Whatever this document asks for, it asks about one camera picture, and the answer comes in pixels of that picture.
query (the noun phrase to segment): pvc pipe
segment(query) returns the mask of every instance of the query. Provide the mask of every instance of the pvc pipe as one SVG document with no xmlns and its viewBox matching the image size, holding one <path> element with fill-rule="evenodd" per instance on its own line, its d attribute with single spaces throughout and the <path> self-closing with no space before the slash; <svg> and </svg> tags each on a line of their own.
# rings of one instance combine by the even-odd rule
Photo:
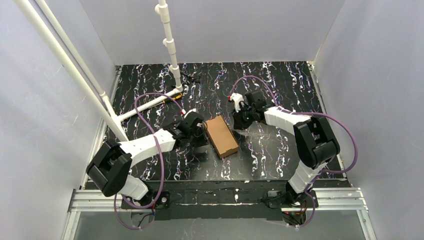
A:
<svg viewBox="0 0 424 240">
<path fill-rule="evenodd" d="M 181 92 L 182 92 L 182 90 L 179 90 L 179 89 L 177 89 L 177 88 L 174 88 L 172 91 L 167 92 L 167 93 L 165 93 L 165 94 L 171 97 L 171 96 L 173 96 L 173 95 L 175 95 L 175 94 L 179 94 L 179 93 L 181 93 Z M 163 100 L 165 100 L 165 99 L 167 99 L 167 97 L 166 97 L 166 96 L 160 96 L 160 97 L 155 98 L 155 99 L 153 99 L 153 100 L 151 100 L 151 101 L 149 101 L 149 102 L 147 102 L 147 103 L 145 103 L 145 104 L 143 104 L 143 105 L 140 105 L 139 107 L 137 107 L 137 109 L 138 109 L 138 111 L 139 111 L 139 112 L 144 111 L 144 110 L 146 110 L 146 109 L 149 109 L 149 108 L 151 108 L 151 107 L 154 107 L 155 105 L 157 105 L 157 104 L 161 103 L 161 102 L 162 102 Z M 131 111 L 129 111 L 129 112 L 126 112 L 126 113 L 124 113 L 124 114 L 122 114 L 122 115 L 119 115 L 119 116 L 117 116 L 117 117 L 118 117 L 118 120 L 119 120 L 120 122 L 123 122 L 125 119 L 130 118 L 130 117 L 132 117 L 132 116 L 134 116 L 134 115 L 136 115 L 136 114 L 137 114 L 136 110 L 135 110 L 135 109 L 133 109 L 133 110 L 131 110 Z"/>
<path fill-rule="evenodd" d="M 86 83 L 85 79 L 72 63 L 69 56 L 66 54 L 65 50 L 62 48 L 60 43 L 56 40 L 55 36 L 46 26 L 44 21 L 38 15 L 37 11 L 31 5 L 28 0 L 14 0 L 17 7 L 23 13 L 23 15 L 28 19 L 28 21 L 32 24 L 35 30 L 38 32 L 40 37 L 44 40 L 50 50 L 54 53 L 56 58 L 60 61 L 69 75 L 75 80 L 75 82 L 81 87 L 82 91 L 88 97 L 88 99 L 93 103 L 97 111 L 100 113 L 103 120 L 112 130 L 112 132 L 116 135 L 116 137 L 120 141 L 128 141 L 127 136 L 125 135 L 122 127 L 118 127 L 117 124 L 113 121 L 111 116 L 109 116 L 108 112 L 103 107 L 102 103 L 97 99 L 96 95 L 90 88 L 90 86 Z"/>
<path fill-rule="evenodd" d="M 45 14 L 47 19 L 50 21 L 51 25 L 53 26 L 54 30 L 56 30 L 57 34 L 59 34 L 60 38 L 65 43 L 66 47 L 69 49 L 70 53 L 73 55 L 75 60 L 78 62 L 78 64 L 81 66 L 84 73 L 87 75 L 90 82 L 93 84 L 94 88 L 99 93 L 100 97 L 103 97 L 106 92 L 102 89 L 99 82 L 97 82 L 96 78 L 94 77 L 93 73 L 90 71 L 89 67 L 87 66 L 86 62 L 84 62 L 83 58 L 81 57 L 80 53 L 77 51 L 75 46 L 72 44 L 71 40 L 69 39 L 68 35 L 62 28 L 61 24 L 56 19 L 55 15 L 53 14 L 52 10 L 50 10 L 49 6 L 44 0 L 35 0 L 42 10 L 42 12 Z"/>
<path fill-rule="evenodd" d="M 171 66 L 169 69 L 172 71 L 173 77 L 175 78 L 175 88 L 182 91 L 183 86 L 181 85 L 181 74 L 180 67 L 178 66 L 175 41 L 172 37 L 171 24 L 170 24 L 170 11 L 166 0 L 158 0 L 159 4 L 156 5 L 154 11 L 160 15 L 160 20 L 163 23 L 163 29 L 165 30 L 166 39 L 163 44 L 168 48 L 168 53 L 171 58 Z"/>
</svg>

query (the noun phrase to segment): marble pattern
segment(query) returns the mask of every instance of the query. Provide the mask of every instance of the marble pattern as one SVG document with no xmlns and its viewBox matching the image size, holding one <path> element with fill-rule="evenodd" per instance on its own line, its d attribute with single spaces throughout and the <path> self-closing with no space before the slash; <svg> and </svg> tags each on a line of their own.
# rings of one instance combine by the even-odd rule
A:
<svg viewBox="0 0 424 240">
<path fill-rule="evenodd" d="M 321 112 L 311 74 L 306 62 L 228 62 L 228 63 L 185 63 L 180 69 L 186 73 L 201 74 L 201 83 L 184 87 L 180 104 L 185 110 L 197 108 L 207 120 L 222 115 L 232 129 L 231 111 L 234 106 L 227 101 L 234 82 L 246 75 L 264 79 L 280 105 L 297 112 Z M 134 100 L 143 93 L 168 92 L 174 79 L 167 64 L 124 65 L 117 85 L 113 107 L 123 114 L 134 107 Z M 240 82 L 236 93 L 245 94 L 260 90 L 267 101 L 271 97 L 260 82 Z M 139 104 L 153 99 L 148 96 Z M 179 117 L 177 107 L 169 103 L 144 111 L 143 116 L 155 130 L 175 121 Z M 137 116 L 123 122 L 130 140 L 149 134 L 147 127 Z M 299 162 L 294 136 L 273 126 L 253 123 L 247 130 L 234 130 L 239 151 L 219 159 L 212 147 L 193 149 L 181 147 L 164 153 L 165 179 L 172 180 L 288 180 Z M 105 139 L 115 138 L 106 131 Z M 328 167 L 339 170 L 335 160 Z M 144 180 L 160 179 L 159 157 L 147 159 L 132 168 L 131 174 Z M 324 178 L 341 178 L 331 174 Z"/>
</svg>

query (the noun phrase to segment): black marble table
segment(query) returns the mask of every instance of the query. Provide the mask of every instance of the black marble table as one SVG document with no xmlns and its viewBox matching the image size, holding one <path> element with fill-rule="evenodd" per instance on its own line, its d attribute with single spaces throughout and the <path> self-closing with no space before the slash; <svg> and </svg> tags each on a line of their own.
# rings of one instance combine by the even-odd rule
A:
<svg viewBox="0 0 424 240">
<path fill-rule="evenodd" d="M 117 85 L 113 107 L 117 114 L 134 108 L 134 100 L 143 93 L 165 93 L 175 84 L 167 64 L 124 65 Z M 321 112 L 308 65 L 300 62 L 224 62 L 185 63 L 180 69 L 186 73 L 201 74 L 201 83 L 184 87 L 180 101 L 187 111 L 196 108 L 207 119 L 222 115 L 232 129 L 231 111 L 234 106 L 228 102 L 228 94 L 234 82 L 246 75 L 264 79 L 284 108 L 297 112 Z M 257 80 L 240 82 L 237 93 L 260 90 L 271 102 L 266 89 Z M 152 100 L 148 96 L 140 105 Z M 170 124 L 179 116 L 173 103 L 159 105 L 144 111 L 143 116 L 155 130 Z M 134 140 L 148 135 L 148 128 L 137 116 L 122 123 L 128 138 Z M 190 146 L 164 153 L 165 180 L 219 181 L 219 180 L 288 180 L 294 174 L 299 156 L 295 138 L 274 126 L 254 122 L 247 130 L 234 130 L 239 150 L 223 159 L 211 146 L 201 151 Z M 108 129 L 104 139 L 115 139 Z M 340 170 L 337 160 L 328 164 L 331 170 Z M 131 174 L 143 180 L 160 179 L 160 161 L 155 156 L 132 168 Z M 342 178 L 341 175 L 322 175 L 323 178 Z"/>
</svg>

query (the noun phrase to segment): cardboard box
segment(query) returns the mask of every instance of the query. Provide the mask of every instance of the cardboard box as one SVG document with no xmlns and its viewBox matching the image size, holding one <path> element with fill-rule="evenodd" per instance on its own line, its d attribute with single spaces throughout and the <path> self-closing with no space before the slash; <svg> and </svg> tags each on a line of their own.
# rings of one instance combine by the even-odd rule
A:
<svg viewBox="0 0 424 240">
<path fill-rule="evenodd" d="M 225 158 L 239 150 L 239 144 L 225 122 L 223 116 L 217 116 L 205 123 L 206 133 L 219 158 Z"/>
</svg>

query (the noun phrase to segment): robotic arm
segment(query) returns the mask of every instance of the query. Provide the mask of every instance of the robotic arm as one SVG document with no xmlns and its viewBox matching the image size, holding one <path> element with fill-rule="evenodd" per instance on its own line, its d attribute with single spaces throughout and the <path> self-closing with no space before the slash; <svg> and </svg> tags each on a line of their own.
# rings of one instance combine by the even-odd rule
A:
<svg viewBox="0 0 424 240">
<path fill-rule="evenodd" d="M 294 176 L 288 181 L 285 192 L 282 193 L 281 202 L 303 202 L 307 185 L 340 152 L 339 143 L 328 120 L 323 116 L 283 112 L 274 105 L 268 105 L 260 91 L 247 93 L 245 97 L 247 102 L 238 93 L 233 93 L 228 99 L 234 102 L 234 129 L 244 130 L 253 122 L 261 122 L 294 135 L 300 162 Z"/>
<path fill-rule="evenodd" d="M 159 154 L 154 138 L 162 152 L 188 143 L 193 147 L 203 146 L 207 142 L 202 134 L 203 121 L 196 109 L 192 109 L 182 121 L 171 123 L 155 134 L 120 143 L 107 140 L 89 163 L 86 173 L 106 197 L 122 194 L 141 200 L 149 188 L 144 181 L 128 173 L 137 163 Z"/>
</svg>

